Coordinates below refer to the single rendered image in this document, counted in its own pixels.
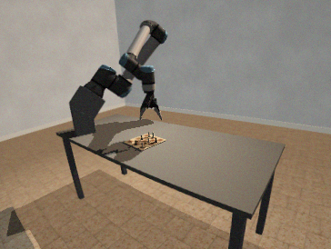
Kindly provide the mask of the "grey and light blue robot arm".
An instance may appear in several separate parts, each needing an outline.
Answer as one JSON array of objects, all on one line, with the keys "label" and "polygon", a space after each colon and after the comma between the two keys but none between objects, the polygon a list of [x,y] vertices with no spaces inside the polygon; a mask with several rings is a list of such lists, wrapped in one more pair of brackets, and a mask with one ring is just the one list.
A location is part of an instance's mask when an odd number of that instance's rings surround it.
[{"label": "grey and light blue robot arm", "polygon": [[[155,69],[154,67],[142,66],[168,37],[168,33],[158,23],[152,20],[145,20],[140,25],[139,33],[134,41],[124,53],[119,64],[125,68],[125,71],[116,75],[116,71],[108,65],[101,65],[96,71],[90,82],[84,85],[87,89],[103,97],[107,88],[121,98],[126,97],[132,90],[132,80],[142,78],[143,91],[149,92],[155,90]],[[153,31],[153,32],[152,32]],[[149,39],[145,42],[150,32]],[[140,72],[142,74],[140,74]]]}]

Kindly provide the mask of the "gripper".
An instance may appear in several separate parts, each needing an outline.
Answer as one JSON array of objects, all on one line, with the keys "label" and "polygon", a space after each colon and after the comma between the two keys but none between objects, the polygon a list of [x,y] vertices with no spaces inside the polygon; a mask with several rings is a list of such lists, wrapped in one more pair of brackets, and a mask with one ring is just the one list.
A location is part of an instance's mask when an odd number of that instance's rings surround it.
[{"label": "gripper", "polygon": [[[162,115],[161,115],[161,112],[160,112],[160,110],[159,110],[159,108],[158,108],[158,105],[157,105],[157,102],[156,102],[156,98],[154,98],[154,93],[151,93],[151,92],[155,92],[155,90],[154,91],[149,91],[149,92],[145,92],[144,91],[144,93],[146,94],[146,95],[152,95],[153,96],[153,99],[152,99],[152,101],[151,101],[151,104],[149,105],[149,107],[148,108],[155,108],[154,110],[155,110],[155,112],[157,112],[157,115],[159,115],[159,118],[162,120]],[[155,99],[155,100],[154,100]],[[144,114],[144,112],[145,112],[145,108],[143,108],[142,107],[142,105],[141,105],[141,109],[140,109],[140,120],[141,120],[141,118],[142,118],[142,115]]]}]

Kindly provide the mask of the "chessboard with pieces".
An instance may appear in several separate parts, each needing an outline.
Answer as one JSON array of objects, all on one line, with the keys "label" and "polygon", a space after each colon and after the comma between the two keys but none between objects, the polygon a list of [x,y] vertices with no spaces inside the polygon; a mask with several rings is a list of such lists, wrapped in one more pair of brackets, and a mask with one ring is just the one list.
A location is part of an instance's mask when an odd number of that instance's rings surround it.
[{"label": "chessboard with pieces", "polygon": [[[152,146],[161,144],[166,141],[166,139],[155,136],[156,141],[157,141],[157,143],[155,143],[155,138],[152,138],[152,135],[151,135],[151,137],[148,137],[148,134],[143,134],[142,136],[143,136],[143,140],[141,140],[141,136],[138,136],[136,138],[125,141],[124,143],[129,144],[136,149],[144,151],[145,149],[148,149]],[[148,141],[147,138],[149,138],[150,143],[147,142]],[[135,140],[136,140],[137,145],[135,145]],[[144,144],[144,148],[142,148],[142,143]]]}]

